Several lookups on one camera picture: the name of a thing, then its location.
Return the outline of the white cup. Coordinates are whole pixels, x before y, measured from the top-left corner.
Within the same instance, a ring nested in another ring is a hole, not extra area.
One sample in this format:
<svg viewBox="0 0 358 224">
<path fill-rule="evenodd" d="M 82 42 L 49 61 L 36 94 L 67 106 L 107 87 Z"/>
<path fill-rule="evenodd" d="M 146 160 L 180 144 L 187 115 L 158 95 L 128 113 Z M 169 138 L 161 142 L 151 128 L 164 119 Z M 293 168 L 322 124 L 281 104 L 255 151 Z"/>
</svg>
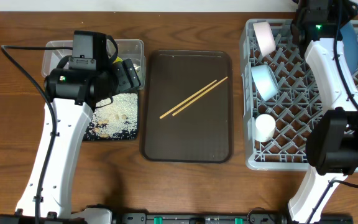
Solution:
<svg viewBox="0 0 358 224">
<path fill-rule="evenodd" d="M 273 116 L 261 114 L 255 119 L 255 140 L 267 142 L 273 138 L 276 122 Z"/>
</svg>

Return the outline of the wooden chopstick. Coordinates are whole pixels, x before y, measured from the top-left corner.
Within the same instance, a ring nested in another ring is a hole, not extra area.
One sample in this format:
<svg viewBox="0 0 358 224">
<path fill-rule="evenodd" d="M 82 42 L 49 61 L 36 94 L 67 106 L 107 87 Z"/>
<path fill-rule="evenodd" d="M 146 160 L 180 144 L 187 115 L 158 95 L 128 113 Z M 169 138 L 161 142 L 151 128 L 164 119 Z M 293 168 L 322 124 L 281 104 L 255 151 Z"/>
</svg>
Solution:
<svg viewBox="0 0 358 224">
<path fill-rule="evenodd" d="M 167 112 L 165 112 L 164 114 L 159 116 L 159 118 L 162 119 L 162 118 L 166 117 L 167 115 L 169 115 L 170 113 L 174 112 L 175 110 L 179 109 L 185 103 L 188 103 L 190 100 L 192 100 L 196 96 L 200 95 L 202 92 L 206 91 L 209 87 L 211 87 L 216 82 L 217 82 L 217 80 L 213 80 L 211 83 L 209 83 L 206 86 L 202 87 L 200 90 L 198 90 L 194 94 L 190 95 L 188 98 L 184 99 L 182 102 L 180 102 L 179 104 L 177 104 L 176 106 L 174 106 L 173 108 L 171 108 L 170 110 L 168 110 Z"/>
<path fill-rule="evenodd" d="M 215 84 L 213 84 L 211 87 L 209 87 L 206 91 L 202 92 L 200 95 L 196 96 L 195 98 L 193 98 L 192 100 L 190 100 L 188 103 L 185 103 L 183 106 L 181 106 L 179 109 L 175 110 L 172 113 L 172 116 L 176 116 L 178 113 L 182 112 L 185 108 L 189 107 L 191 104 L 193 104 L 194 102 L 196 102 L 198 99 L 200 99 L 202 96 L 206 95 L 207 93 L 209 93 L 212 89 L 214 89 L 215 87 L 217 87 L 218 85 L 220 85 L 222 82 L 226 81 L 228 79 L 228 77 L 224 77 L 222 80 L 217 81 Z"/>
</svg>

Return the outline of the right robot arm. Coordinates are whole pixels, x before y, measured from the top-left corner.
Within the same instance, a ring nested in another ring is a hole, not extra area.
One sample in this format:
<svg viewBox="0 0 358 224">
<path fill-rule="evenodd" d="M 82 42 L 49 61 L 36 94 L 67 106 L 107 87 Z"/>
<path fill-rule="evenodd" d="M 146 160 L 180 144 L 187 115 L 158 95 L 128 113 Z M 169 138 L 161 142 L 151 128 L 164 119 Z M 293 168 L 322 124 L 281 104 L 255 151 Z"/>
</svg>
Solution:
<svg viewBox="0 0 358 224">
<path fill-rule="evenodd" d="M 358 168 L 358 89 L 346 61 L 341 29 L 358 14 L 353 1 L 298 1 L 293 43 L 311 69 L 323 116 L 305 145 L 309 167 L 287 205 L 288 222 L 319 223 L 336 187 Z"/>
</svg>

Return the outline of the large blue bowl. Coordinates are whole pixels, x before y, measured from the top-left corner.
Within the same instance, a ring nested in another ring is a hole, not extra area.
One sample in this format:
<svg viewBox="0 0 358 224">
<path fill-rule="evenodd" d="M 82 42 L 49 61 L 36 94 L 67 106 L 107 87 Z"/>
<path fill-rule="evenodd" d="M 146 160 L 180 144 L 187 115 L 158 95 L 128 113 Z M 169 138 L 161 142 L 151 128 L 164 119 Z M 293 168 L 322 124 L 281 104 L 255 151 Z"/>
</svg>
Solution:
<svg viewBox="0 0 358 224">
<path fill-rule="evenodd" d="M 358 44 L 357 35 L 350 22 L 340 29 L 342 41 L 344 44 L 344 56 L 351 75 L 358 68 Z"/>
</svg>

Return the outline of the yellow green snack wrapper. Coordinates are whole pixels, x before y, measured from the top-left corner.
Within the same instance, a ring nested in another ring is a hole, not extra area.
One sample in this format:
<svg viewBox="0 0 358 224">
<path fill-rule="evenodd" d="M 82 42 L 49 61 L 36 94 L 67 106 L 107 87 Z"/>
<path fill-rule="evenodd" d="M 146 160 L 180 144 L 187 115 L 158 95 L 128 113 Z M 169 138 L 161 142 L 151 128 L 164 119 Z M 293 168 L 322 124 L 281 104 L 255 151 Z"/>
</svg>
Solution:
<svg viewBox="0 0 358 224">
<path fill-rule="evenodd" d="M 117 62 L 122 62 L 122 61 L 123 61 L 123 59 L 122 59 L 122 58 L 117 57 L 117 58 L 115 59 L 114 63 L 117 63 Z"/>
</svg>

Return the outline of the small light blue bowl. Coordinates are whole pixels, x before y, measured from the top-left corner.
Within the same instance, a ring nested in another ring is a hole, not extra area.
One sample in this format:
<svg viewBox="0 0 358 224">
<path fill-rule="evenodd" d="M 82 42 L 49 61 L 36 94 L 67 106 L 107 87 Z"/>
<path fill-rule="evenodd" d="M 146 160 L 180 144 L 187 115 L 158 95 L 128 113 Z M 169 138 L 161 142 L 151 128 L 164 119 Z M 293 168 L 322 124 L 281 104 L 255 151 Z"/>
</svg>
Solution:
<svg viewBox="0 0 358 224">
<path fill-rule="evenodd" d="M 257 91 L 264 101 L 268 101 L 278 94 L 278 83 L 272 69 L 268 65 L 263 64 L 252 67 L 251 74 Z"/>
</svg>

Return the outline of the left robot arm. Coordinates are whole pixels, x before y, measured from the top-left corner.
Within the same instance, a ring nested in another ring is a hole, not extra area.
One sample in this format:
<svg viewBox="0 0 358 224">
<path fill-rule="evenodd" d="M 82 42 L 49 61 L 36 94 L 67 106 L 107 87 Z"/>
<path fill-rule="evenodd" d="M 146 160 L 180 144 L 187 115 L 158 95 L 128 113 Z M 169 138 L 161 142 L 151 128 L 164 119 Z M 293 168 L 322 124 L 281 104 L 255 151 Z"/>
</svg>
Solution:
<svg viewBox="0 0 358 224">
<path fill-rule="evenodd" d="M 71 191 L 78 155 L 96 103 L 116 95 L 119 78 L 135 77 L 129 62 L 113 71 L 64 69 L 59 66 L 45 79 L 45 118 L 42 137 L 28 185 L 12 215 L 0 223 L 114 223 L 111 209 L 91 206 L 73 213 Z"/>
</svg>

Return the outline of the pink bowl with rice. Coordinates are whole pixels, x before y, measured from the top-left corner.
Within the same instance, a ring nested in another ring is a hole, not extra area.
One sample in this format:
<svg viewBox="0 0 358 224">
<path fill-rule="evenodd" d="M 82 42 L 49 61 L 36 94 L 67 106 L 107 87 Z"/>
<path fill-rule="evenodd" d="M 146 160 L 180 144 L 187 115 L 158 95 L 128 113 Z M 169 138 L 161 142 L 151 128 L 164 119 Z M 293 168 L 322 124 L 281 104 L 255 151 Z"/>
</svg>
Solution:
<svg viewBox="0 0 358 224">
<path fill-rule="evenodd" d="M 257 22 L 253 24 L 253 28 L 262 56 L 265 57 L 275 51 L 275 39 L 270 24 L 268 22 Z"/>
</svg>

